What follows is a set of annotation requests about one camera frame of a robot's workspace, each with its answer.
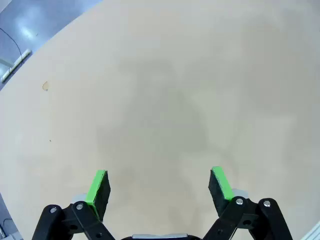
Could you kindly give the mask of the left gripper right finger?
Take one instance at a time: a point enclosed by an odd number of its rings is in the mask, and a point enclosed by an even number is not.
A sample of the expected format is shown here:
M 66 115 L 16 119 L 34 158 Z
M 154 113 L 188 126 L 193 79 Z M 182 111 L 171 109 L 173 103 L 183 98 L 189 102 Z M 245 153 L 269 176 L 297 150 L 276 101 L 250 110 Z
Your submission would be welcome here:
M 278 203 L 235 195 L 222 167 L 211 168 L 208 189 L 218 219 L 202 240 L 231 240 L 238 229 L 248 230 L 253 240 L 293 240 Z

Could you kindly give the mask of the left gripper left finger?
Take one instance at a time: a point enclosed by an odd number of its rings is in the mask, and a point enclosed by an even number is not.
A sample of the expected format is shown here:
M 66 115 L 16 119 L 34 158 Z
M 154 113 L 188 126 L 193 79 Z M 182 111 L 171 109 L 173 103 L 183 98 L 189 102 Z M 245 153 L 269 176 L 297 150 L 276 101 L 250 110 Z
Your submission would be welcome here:
M 115 240 L 103 224 L 111 187 L 106 170 L 98 170 L 85 197 L 62 209 L 47 205 L 38 220 L 32 240 L 72 240 L 84 234 L 88 240 Z

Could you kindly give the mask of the white power strip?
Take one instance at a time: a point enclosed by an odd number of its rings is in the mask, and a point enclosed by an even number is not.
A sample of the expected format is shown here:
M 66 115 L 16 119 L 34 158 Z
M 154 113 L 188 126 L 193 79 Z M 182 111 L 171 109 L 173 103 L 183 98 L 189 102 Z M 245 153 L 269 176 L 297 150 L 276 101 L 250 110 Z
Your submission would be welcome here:
M 31 54 L 32 50 L 27 48 L 14 63 L 6 62 L 4 59 L 0 58 L 0 64 L 8 66 L 8 70 L 1 76 L 0 82 L 4 83 L 6 79 L 14 72 L 14 70 L 19 65 L 22 65 L 24 63 L 24 60 Z

